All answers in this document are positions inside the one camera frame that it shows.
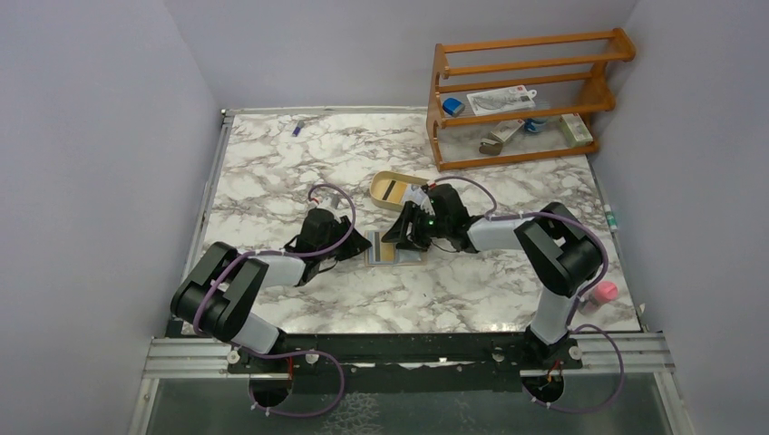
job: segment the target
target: box on shelf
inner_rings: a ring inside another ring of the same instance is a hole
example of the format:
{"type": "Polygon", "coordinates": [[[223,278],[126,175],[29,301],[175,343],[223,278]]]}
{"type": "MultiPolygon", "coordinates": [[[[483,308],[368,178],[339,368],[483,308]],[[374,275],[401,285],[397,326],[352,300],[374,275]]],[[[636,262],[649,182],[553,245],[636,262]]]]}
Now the box on shelf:
{"type": "Polygon", "coordinates": [[[502,121],[489,133],[489,137],[502,144],[509,143],[512,135],[523,127],[523,123],[523,120],[502,121]]]}
{"type": "Polygon", "coordinates": [[[593,135],[590,134],[588,126],[577,113],[567,113],[560,115],[558,121],[560,130],[563,131],[566,140],[569,141],[569,147],[583,147],[593,141],[593,135]]]}

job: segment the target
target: marble table surface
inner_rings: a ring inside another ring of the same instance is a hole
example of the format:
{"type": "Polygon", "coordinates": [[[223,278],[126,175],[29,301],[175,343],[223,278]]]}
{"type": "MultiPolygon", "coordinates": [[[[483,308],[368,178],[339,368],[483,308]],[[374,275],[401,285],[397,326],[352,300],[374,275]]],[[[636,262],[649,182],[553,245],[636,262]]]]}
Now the marble table surface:
{"type": "MultiPolygon", "coordinates": [[[[425,115],[414,112],[236,116],[204,249],[217,240],[241,250],[282,247],[301,228],[307,191],[319,182],[353,196],[361,233],[389,228],[398,213],[374,206],[369,184],[380,170],[438,177],[424,124],[425,115]],[[305,127],[292,137],[299,120],[305,127]]],[[[449,174],[481,182],[500,212],[539,210],[553,200],[566,204],[603,240],[610,260],[606,279],[620,291],[617,301],[589,319],[578,314],[575,324],[639,329],[584,156],[442,173],[449,174]]],[[[452,184],[471,214],[491,205],[477,188],[452,184]]],[[[444,240],[443,246],[450,245],[444,240]]],[[[423,266],[366,267],[363,256],[355,257],[305,286],[263,289],[252,311],[290,333],[518,332],[534,316],[539,294],[539,280],[521,251],[431,249],[423,266]]]]}

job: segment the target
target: wooden shelf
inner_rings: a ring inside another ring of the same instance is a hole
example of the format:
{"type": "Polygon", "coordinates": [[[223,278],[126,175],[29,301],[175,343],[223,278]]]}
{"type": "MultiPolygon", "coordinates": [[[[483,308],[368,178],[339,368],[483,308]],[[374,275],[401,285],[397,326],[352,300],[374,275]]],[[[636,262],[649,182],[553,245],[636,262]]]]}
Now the wooden shelf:
{"type": "Polygon", "coordinates": [[[430,137],[435,164],[438,170],[478,168],[483,166],[508,164],[527,160],[553,159],[563,156],[585,154],[599,149],[598,141],[588,146],[567,150],[548,150],[531,152],[510,156],[491,157],[485,159],[472,159],[463,161],[444,162],[438,146],[438,129],[458,126],[482,124],[487,122],[500,122],[525,118],[558,116],[566,113],[579,113],[586,124],[590,124],[591,114],[597,111],[611,111],[616,104],[614,95],[606,83],[606,65],[608,62],[629,62],[635,58],[636,49],[625,31],[613,29],[608,32],[594,32],[589,34],[564,34],[555,36],[542,36],[536,38],[511,39],[506,41],[492,41],[487,43],[460,43],[455,45],[437,44],[433,58],[433,73],[430,80],[430,99],[427,110],[427,131],[430,137]],[[524,61],[513,63],[495,63],[487,65],[452,67],[446,54],[466,53],[484,50],[498,50],[517,47],[530,47],[546,44],[571,44],[589,41],[606,40],[607,47],[604,53],[581,55],[573,57],[543,59],[538,61],[524,61]],[[589,71],[567,73],[560,75],[532,76],[520,79],[500,80],[493,82],[475,82],[466,84],[441,84],[454,76],[500,73],[508,71],[520,71],[537,68],[553,68],[579,64],[591,64],[589,71]],[[511,111],[492,115],[478,116],[475,114],[463,114],[458,118],[447,117],[441,108],[441,95],[445,93],[475,92],[491,89],[506,88],[516,85],[541,85],[556,82],[581,82],[579,96],[572,104],[560,107],[552,107],[547,110],[511,111]]]}

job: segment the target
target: marker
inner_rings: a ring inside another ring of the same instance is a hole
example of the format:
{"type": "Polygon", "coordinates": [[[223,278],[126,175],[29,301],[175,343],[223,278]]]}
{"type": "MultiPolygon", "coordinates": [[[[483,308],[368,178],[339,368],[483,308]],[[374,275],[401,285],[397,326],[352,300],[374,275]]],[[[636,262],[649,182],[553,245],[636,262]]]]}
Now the marker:
{"type": "Polygon", "coordinates": [[[614,212],[611,211],[611,206],[606,204],[603,206],[603,212],[606,214],[606,222],[608,223],[608,230],[612,233],[617,232],[617,220],[614,218],[614,212]]]}
{"type": "Polygon", "coordinates": [[[291,136],[294,136],[294,137],[298,136],[299,132],[302,131],[302,127],[304,127],[304,126],[305,126],[305,122],[304,121],[297,122],[297,126],[294,128],[294,132],[291,133],[291,136]]]}

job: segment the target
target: lavender wall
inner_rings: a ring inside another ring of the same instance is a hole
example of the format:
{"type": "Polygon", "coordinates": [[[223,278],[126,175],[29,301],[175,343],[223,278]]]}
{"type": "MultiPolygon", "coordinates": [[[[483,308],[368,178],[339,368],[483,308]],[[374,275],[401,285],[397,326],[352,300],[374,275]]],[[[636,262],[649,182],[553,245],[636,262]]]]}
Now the lavender wall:
{"type": "Polygon", "coordinates": [[[769,4],[641,0],[594,159],[700,435],[765,433],[769,4]]]}
{"type": "Polygon", "coordinates": [[[244,108],[424,106],[436,43],[608,30],[636,0],[165,3],[219,105],[244,108]]]}
{"type": "Polygon", "coordinates": [[[0,3],[0,432],[122,433],[219,110],[160,0],[0,3]]]}

